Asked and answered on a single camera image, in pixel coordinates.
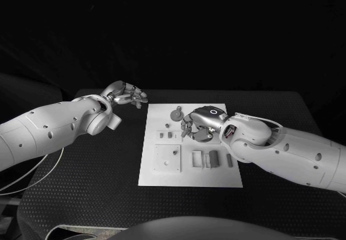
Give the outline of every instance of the white board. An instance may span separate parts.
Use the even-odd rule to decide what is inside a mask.
[[[229,167],[228,150],[220,146],[219,135],[213,134],[212,141],[205,143],[187,136],[180,137],[180,121],[174,122],[170,118],[177,106],[184,116],[203,106],[215,106],[226,112],[225,104],[216,103],[148,104],[138,186],[242,188],[238,161],[232,159]],[[202,167],[193,167],[193,151]],[[209,151],[217,151],[219,167],[210,168]]]

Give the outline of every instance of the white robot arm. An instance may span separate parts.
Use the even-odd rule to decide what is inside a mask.
[[[121,118],[112,113],[115,104],[141,108],[145,93],[131,84],[114,82],[99,95],[42,106],[0,125],[0,171],[20,162],[53,153],[73,143],[82,134],[112,130]]]
[[[181,136],[207,142],[219,134],[220,145],[243,163],[291,182],[346,193],[346,147],[326,138],[282,127],[275,128],[241,113],[228,116],[212,106],[197,108],[181,120]]]

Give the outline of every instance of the table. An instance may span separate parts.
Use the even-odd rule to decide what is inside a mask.
[[[82,89],[76,97],[99,94]],[[290,91],[145,90],[148,102],[225,103],[226,112],[271,119],[321,134],[301,96]],[[19,226],[29,239],[44,239],[57,225],[130,228],[154,219],[207,216],[239,220],[295,237],[344,236],[346,198],[291,183],[252,163],[239,162],[243,188],[138,185],[148,105],[118,105],[115,131],[79,136],[60,163],[23,195]],[[40,165],[32,183],[49,172],[60,151]]]

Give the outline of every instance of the black background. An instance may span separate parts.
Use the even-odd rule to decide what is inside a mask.
[[[27,92],[0,79],[1,122],[117,80],[141,89],[284,90],[346,144],[344,1],[30,2],[0,11],[0,73],[37,84]]]

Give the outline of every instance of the white cable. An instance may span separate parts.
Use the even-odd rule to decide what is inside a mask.
[[[23,190],[26,190],[26,189],[29,189],[30,187],[33,187],[33,186],[46,178],[46,176],[50,174],[50,172],[55,170],[56,165],[57,165],[57,163],[59,163],[59,161],[60,161],[62,155],[63,155],[63,148],[60,149],[59,159],[57,159],[57,162],[55,163],[50,171],[47,172],[47,174],[44,175],[44,177],[43,177],[34,184],[32,184],[30,186],[27,186],[26,188],[20,189],[20,190],[17,190],[17,191],[7,192],[7,193],[1,193],[0,196],[19,193],[19,192],[21,192]]]
[[[266,121],[266,122],[275,124],[279,128],[284,127],[279,123],[277,123],[275,121],[268,120],[268,119],[265,119],[265,118],[261,118],[261,117],[256,117],[256,116],[249,116],[249,115],[242,114],[242,113],[238,113],[238,112],[235,113],[235,115],[241,115],[241,116],[243,116],[243,117],[248,117],[248,118],[254,118],[254,119],[259,119],[259,120],[262,120],[262,121]]]
[[[14,183],[17,183],[29,174],[30,172],[37,168],[37,166],[42,164],[42,162],[44,161],[44,159],[47,158],[49,155],[46,155],[42,160],[39,161],[39,163],[36,164],[36,166],[32,168],[32,170],[14,181],[11,182],[7,186],[4,186],[1,189],[0,189],[0,192],[8,188]]]
[[[343,194],[341,192],[339,192],[339,193],[340,193],[340,195],[346,198],[344,194]]]

